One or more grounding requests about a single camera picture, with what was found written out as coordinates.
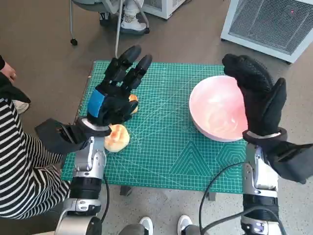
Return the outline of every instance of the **green cutting mat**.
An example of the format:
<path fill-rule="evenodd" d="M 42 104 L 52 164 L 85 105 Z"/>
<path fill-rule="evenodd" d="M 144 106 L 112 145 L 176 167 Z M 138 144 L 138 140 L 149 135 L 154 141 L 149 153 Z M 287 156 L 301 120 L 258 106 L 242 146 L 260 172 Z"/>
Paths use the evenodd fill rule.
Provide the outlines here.
<path fill-rule="evenodd" d="M 108 61 L 96 61 L 79 111 L 86 115 L 94 87 L 104 78 Z M 110 184 L 205 190 L 224 167 L 244 160 L 245 142 L 212 141 L 196 130 L 188 109 L 189 95 L 201 80 L 223 74 L 223 66 L 153 63 L 134 91 L 138 113 L 125 123 L 131 141 L 107 154 Z M 75 153 L 68 155 L 63 179 L 72 178 Z M 241 167 L 228 170 L 211 191 L 242 192 Z"/>

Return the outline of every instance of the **white sneaker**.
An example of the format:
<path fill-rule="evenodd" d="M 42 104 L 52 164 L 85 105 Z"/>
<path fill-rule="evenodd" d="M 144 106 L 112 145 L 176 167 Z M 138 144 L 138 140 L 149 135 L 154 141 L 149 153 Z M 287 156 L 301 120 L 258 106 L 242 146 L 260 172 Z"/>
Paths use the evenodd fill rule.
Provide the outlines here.
<path fill-rule="evenodd" d="M 177 223 L 177 234 L 181 235 L 181 231 L 183 231 L 188 225 L 191 225 L 192 221 L 187 215 L 182 215 Z"/>
<path fill-rule="evenodd" d="M 149 231 L 149 235 L 153 235 L 153 223 L 152 220 L 149 217 L 143 217 L 139 224 L 142 224 L 146 230 Z"/>
<path fill-rule="evenodd" d="M 28 103 L 24 103 L 24 102 L 21 102 L 19 100 L 13 100 L 12 102 L 13 102 L 16 110 L 18 111 L 18 114 L 24 113 L 29 108 Z"/>
<path fill-rule="evenodd" d="M 130 23 L 123 20 L 121 23 L 121 27 L 128 31 L 133 30 L 137 31 L 138 33 L 141 33 L 146 29 L 147 26 L 145 23 L 139 23 L 138 19 L 134 17 L 134 19 Z"/>

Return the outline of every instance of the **space heater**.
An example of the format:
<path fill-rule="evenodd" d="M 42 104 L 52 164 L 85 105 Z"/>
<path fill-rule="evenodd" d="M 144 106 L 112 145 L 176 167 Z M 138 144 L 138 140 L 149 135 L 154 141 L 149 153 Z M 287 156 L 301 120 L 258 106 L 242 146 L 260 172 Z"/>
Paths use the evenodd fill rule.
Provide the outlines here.
<path fill-rule="evenodd" d="M 185 1 L 186 0 L 145 0 L 142 9 L 144 12 L 167 20 Z"/>
<path fill-rule="evenodd" d="M 313 41 L 313 0 L 231 0 L 221 40 L 294 63 Z"/>

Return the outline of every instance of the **person's hand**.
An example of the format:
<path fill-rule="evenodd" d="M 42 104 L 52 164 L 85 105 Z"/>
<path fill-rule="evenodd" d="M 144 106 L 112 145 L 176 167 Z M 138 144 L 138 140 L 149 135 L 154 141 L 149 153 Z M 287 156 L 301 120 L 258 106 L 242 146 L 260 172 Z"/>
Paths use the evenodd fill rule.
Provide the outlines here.
<path fill-rule="evenodd" d="M 268 71 L 252 58 L 227 54 L 223 60 L 226 75 L 237 80 L 245 101 L 248 130 L 259 136 L 278 133 L 281 112 L 286 102 L 286 81 L 273 85 Z"/>
<path fill-rule="evenodd" d="M 16 72 L 7 62 L 5 62 L 5 65 L 3 69 L 0 70 L 0 72 L 2 72 L 10 80 L 11 83 L 16 80 Z"/>

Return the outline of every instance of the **blue patch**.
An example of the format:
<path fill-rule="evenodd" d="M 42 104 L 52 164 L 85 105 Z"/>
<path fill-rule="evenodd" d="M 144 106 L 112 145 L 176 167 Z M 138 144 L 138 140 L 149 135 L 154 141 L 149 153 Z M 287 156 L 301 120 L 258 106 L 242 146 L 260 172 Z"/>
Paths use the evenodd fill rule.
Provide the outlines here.
<path fill-rule="evenodd" d="M 105 96 L 98 90 L 94 90 L 88 103 L 88 113 L 97 118 Z"/>

